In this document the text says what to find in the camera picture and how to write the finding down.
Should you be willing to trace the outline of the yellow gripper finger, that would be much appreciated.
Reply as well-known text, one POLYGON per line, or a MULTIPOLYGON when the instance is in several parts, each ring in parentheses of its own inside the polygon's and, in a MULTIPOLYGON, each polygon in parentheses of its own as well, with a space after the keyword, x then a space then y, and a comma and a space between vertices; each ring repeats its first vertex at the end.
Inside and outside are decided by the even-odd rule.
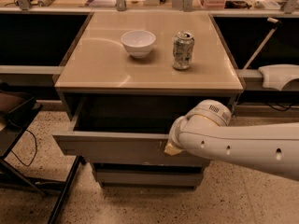
POLYGON ((170 156, 178 155, 181 152, 182 149, 171 142, 168 142, 164 147, 164 153, 170 156))

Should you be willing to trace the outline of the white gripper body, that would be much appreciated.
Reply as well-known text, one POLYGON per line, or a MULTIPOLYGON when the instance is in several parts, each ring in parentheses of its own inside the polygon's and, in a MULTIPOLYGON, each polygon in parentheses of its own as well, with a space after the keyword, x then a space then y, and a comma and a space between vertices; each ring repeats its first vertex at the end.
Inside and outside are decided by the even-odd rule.
POLYGON ((179 151, 183 150, 183 147, 181 143, 179 142, 179 134, 181 133, 181 129, 184 127, 186 124, 187 120, 185 117, 179 117, 178 119, 175 120, 173 123, 169 137, 168 137, 168 144, 179 151))

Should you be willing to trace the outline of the white robot base shoulder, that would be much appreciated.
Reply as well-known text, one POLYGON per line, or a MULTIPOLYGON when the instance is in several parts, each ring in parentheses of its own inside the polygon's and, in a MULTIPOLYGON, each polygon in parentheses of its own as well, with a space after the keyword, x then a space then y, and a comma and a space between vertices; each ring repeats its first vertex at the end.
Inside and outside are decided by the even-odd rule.
POLYGON ((258 71, 263 76, 263 87, 282 91, 291 81, 299 78, 299 65, 272 64, 261 66, 258 71))

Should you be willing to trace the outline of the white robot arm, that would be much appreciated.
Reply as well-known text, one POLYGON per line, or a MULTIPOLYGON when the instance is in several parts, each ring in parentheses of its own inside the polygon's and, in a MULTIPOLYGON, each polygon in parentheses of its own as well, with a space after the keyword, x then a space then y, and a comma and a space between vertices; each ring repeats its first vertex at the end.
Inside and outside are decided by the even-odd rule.
POLYGON ((241 126, 229 124, 230 110, 205 100, 173 123, 164 152, 186 151, 271 175, 299 180, 299 123, 241 126))

